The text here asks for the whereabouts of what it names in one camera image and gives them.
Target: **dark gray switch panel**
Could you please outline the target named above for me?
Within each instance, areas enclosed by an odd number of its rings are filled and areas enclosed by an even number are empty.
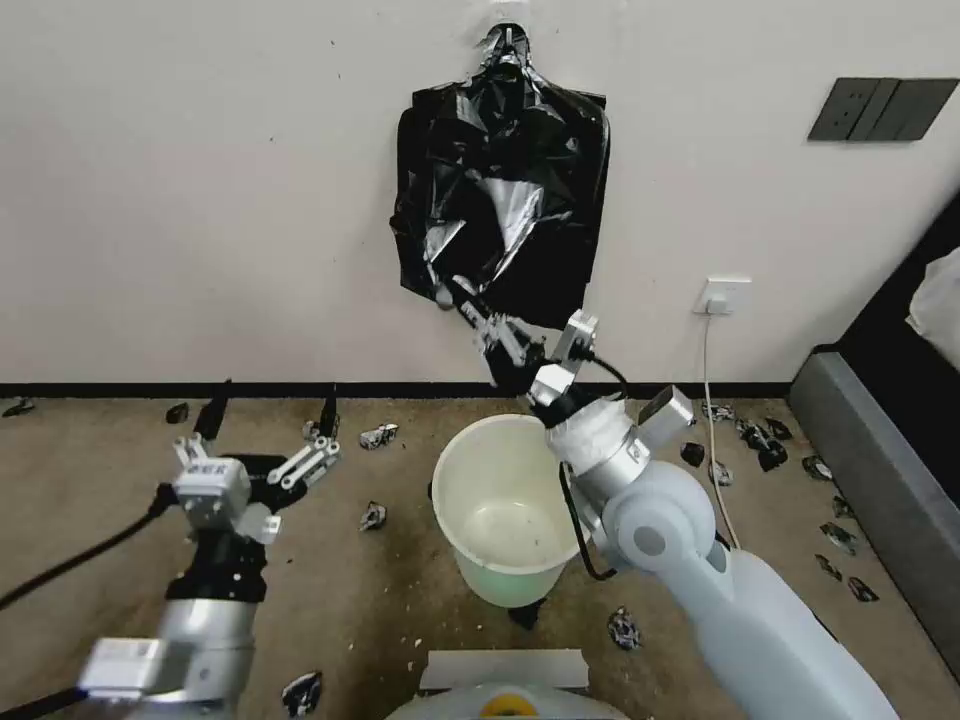
[[[926,135],[956,86],[955,79],[901,80],[867,140],[919,140]]]
[[[867,107],[864,108],[863,114],[860,115],[860,119],[857,120],[853,132],[850,133],[847,140],[863,142],[870,139],[871,131],[876,126],[877,120],[880,119],[899,84],[900,81],[896,78],[883,78],[877,83],[870,102],[867,103]]]
[[[842,141],[850,137],[879,82],[876,78],[839,78],[807,139]]]
[[[930,129],[955,78],[839,78],[808,140],[912,142]]]

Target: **black wire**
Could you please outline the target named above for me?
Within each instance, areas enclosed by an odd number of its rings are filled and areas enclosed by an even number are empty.
[[[563,499],[567,503],[567,510],[570,511],[570,520],[573,522],[573,534],[577,536],[577,547],[580,548],[580,558],[583,560],[583,566],[587,569],[587,574],[594,580],[598,580],[599,582],[609,580],[617,574],[617,570],[616,568],[610,568],[603,573],[599,573],[593,566],[593,561],[590,559],[590,553],[587,552],[587,543],[583,539],[583,529],[580,527],[580,518],[577,515],[577,508],[573,504],[573,496],[570,494],[570,487],[567,485],[566,474],[563,472],[563,463],[560,463],[559,475],[560,488],[563,490]]]
[[[587,358],[587,361],[588,361],[588,362],[592,362],[594,365],[599,365],[599,366],[602,367],[604,370],[606,370],[608,373],[610,373],[611,375],[613,375],[613,376],[620,382],[620,397],[619,397],[618,399],[619,399],[619,400],[626,400],[626,399],[627,399],[627,397],[628,397],[629,394],[630,394],[630,391],[629,391],[629,387],[628,387],[628,385],[627,385],[627,379],[623,376],[623,373],[621,373],[621,372],[620,372],[619,370],[617,370],[613,365],[611,365],[610,363],[608,363],[606,360],[604,360],[604,359],[603,359],[602,357],[600,357],[599,355],[594,355],[593,353],[590,353],[589,357]]]
[[[18,585],[0,598],[0,610],[6,610],[17,600],[25,595],[29,595],[37,588],[43,587],[51,580],[63,575],[65,572],[73,570],[75,567],[82,565],[88,560],[92,560],[97,555],[105,553],[107,550],[116,547],[124,540],[128,540],[129,538],[133,537],[151,522],[160,517],[168,507],[171,505],[176,505],[176,503],[177,496],[173,491],[173,487],[169,483],[161,483],[157,487],[157,494],[154,496],[153,502],[150,503],[150,508],[143,517],[126,529],[121,530],[113,537],[107,538],[103,542],[94,545],[92,548],[84,550],[79,555],[74,555],[69,560],[64,560],[59,565],[56,565],[49,570],[40,573],[35,578],[27,580],[27,582]]]
[[[15,708],[0,712],[0,720],[33,720],[44,715],[50,715],[58,710],[87,699],[86,690],[80,688],[67,688],[52,695],[47,695],[38,700],[33,700]]]
[[[574,345],[570,349],[570,356],[573,358],[579,358],[581,360],[586,360],[589,363],[594,365],[599,365],[608,373],[613,375],[617,381],[620,383],[620,397],[618,400],[626,400],[630,396],[630,386],[627,382],[627,378],[623,376],[619,370],[617,370],[613,365],[608,363],[602,357],[593,352],[593,350],[588,350],[581,345]]]

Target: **white power cord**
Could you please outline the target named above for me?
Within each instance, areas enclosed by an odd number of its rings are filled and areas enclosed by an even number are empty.
[[[713,432],[713,402],[710,400],[710,383],[707,380],[707,342],[710,339],[710,320],[713,318],[711,312],[711,303],[707,303],[706,322],[703,326],[703,390],[707,396],[707,424],[710,426],[710,467],[713,471],[713,489],[717,494],[717,504],[720,506],[720,514],[723,515],[723,522],[730,533],[730,540],[733,546],[740,549],[740,539],[737,537],[736,530],[733,529],[733,523],[730,522],[730,515],[727,513],[727,506],[723,502],[723,493],[720,490],[720,470],[717,468],[717,442]]]

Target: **black trash bag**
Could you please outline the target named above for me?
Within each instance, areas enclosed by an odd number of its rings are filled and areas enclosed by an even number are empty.
[[[442,303],[459,275],[495,312],[564,327],[597,249],[605,104],[544,80],[514,24],[490,31],[469,80],[413,93],[390,219],[401,285]]]

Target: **white bucket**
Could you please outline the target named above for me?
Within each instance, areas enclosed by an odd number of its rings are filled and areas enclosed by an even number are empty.
[[[433,471],[433,512],[470,589],[500,607],[542,598],[577,554],[547,448],[529,415],[496,415],[461,430]]]

